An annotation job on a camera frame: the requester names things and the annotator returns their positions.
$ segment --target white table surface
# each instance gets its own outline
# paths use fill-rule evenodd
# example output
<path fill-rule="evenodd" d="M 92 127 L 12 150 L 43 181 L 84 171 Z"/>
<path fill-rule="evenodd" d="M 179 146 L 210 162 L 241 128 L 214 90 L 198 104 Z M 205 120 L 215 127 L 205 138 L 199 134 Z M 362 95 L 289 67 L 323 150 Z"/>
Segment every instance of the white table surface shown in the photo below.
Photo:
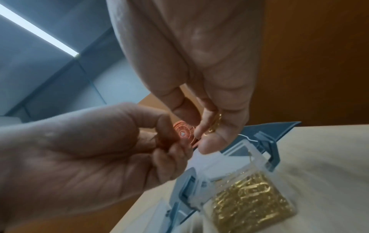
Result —
<path fill-rule="evenodd" d="M 277 144 L 277 170 L 298 193 L 298 214 L 261 232 L 369 231 L 369 125 L 296 127 Z M 145 192 L 111 233 L 122 233 L 161 198 L 169 201 L 174 184 Z"/>

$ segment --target ceiling light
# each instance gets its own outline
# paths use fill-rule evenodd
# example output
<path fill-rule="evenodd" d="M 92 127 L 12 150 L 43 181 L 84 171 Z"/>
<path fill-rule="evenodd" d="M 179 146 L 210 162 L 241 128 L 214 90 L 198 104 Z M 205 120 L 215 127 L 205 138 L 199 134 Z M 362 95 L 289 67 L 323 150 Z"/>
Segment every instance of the ceiling light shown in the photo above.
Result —
<path fill-rule="evenodd" d="M 28 22 L 27 20 L 20 17 L 19 15 L 12 12 L 11 10 L 9 10 L 8 8 L 6 8 L 5 6 L 3 6 L 1 4 L 0 4 L 0 15 L 4 16 L 5 18 L 9 19 L 12 22 L 18 24 L 22 28 L 32 32 L 36 36 L 46 40 L 47 42 L 49 42 L 50 44 L 58 47 L 59 49 L 63 50 L 64 52 L 66 52 L 66 53 L 68 53 L 68 54 L 70 54 L 74 57 L 76 57 L 78 55 L 78 52 L 76 52 L 73 49 L 69 48 L 68 46 L 66 46 L 65 44 L 60 42 L 59 40 L 57 40 L 54 37 L 50 36 L 46 32 L 42 31 L 41 29 L 39 29 L 38 27 L 36 27 L 32 23 Z"/>

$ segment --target wooden wall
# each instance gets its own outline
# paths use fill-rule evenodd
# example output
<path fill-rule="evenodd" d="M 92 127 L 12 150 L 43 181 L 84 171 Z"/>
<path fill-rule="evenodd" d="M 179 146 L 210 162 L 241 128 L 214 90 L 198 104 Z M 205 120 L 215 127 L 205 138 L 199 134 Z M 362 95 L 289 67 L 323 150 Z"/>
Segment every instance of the wooden wall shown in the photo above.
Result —
<path fill-rule="evenodd" d="M 369 1 L 267 0 L 265 17 L 261 72 L 249 124 L 368 124 Z M 151 94 L 140 104 L 165 109 Z M 108 233 L 135 200 L 9 232 Z"/>

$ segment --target ceiling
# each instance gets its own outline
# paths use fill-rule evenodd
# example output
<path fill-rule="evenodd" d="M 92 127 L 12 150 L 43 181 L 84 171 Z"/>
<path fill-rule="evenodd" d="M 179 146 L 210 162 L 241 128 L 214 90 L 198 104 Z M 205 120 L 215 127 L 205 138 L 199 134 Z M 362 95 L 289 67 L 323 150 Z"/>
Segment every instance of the ceiling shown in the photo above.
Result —
<path fill-rule="evenodd" d="M 82 52 L 111 28 L 105 0 L 0 0 L 43 31 Z M 73 57 L 0 16 L 0 115 Z"/>

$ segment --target gold object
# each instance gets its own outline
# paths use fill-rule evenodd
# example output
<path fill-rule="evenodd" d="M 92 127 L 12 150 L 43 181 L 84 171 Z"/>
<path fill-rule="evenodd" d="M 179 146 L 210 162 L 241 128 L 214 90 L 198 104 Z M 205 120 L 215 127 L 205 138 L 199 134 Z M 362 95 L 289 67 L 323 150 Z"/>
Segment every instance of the gold object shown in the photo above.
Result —
<path fill-rule="evenodd" d="M 216 129 L 220 125 L 220 121 L 222 119 L 222 114 L 219 114 L 219 116 L 214 120 L 213 124 L 210 126 L 208 133 L 214 133 Z"/>
<path fill-rule="evenodd" d="M 293 207 L 263 172 L 237 181 L 213 199 L 220 233 L 253 233 L 294 215 Z"/>

